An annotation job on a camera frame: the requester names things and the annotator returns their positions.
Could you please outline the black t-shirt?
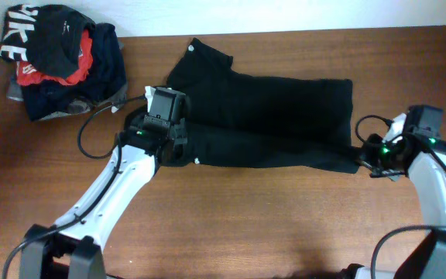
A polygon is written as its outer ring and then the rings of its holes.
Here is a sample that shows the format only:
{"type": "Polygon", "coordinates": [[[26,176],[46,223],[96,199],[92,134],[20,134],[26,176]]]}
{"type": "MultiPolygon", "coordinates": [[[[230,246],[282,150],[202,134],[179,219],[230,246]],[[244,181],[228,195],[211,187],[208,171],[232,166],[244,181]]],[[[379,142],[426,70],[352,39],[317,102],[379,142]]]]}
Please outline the black t-shirt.
{"type": "Polygon", "coordinates": [[[194,38],[166,85],[187,96],[187,144],[166,167],[295,167],[354,174],[349,79],[253,77],[194,38]]]}

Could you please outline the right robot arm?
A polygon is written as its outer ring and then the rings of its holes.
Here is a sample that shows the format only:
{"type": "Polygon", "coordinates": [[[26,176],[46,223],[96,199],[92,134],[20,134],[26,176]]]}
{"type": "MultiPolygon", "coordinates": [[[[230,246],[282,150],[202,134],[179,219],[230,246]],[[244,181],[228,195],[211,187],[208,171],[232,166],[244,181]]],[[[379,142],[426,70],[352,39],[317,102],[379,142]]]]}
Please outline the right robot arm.
{"type": "Polygon", "coordinates": [[[416,188],[424,224],[388,232],[372,253],[370,265],[351,264],[341,278],[446,278],[446,141],[441,139],[443,111],[412,105],[394,119],[386,119],[387,134],[363,140],[357,161],[372,178],[397,181],[407,177],[416,188]],[[417,248],[395,271],[376,267],[383,244],[397,234],[425,231],[417,248]]]}

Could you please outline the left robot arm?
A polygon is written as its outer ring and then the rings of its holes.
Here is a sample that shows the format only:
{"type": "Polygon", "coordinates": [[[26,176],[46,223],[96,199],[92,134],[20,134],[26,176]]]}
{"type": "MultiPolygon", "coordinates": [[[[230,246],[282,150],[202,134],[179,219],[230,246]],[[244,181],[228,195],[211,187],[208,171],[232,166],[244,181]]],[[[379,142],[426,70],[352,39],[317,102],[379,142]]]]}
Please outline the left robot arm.
{"type": "Polygon", "coordinates": [[[148,87],[147,105],[130,113],[108,163],[84,195],[54,224],[34,225],[12,252],[20,278],[106,278],[103,251],[137,192],[172,153],[187,144],[187,96],[148,87]]]}

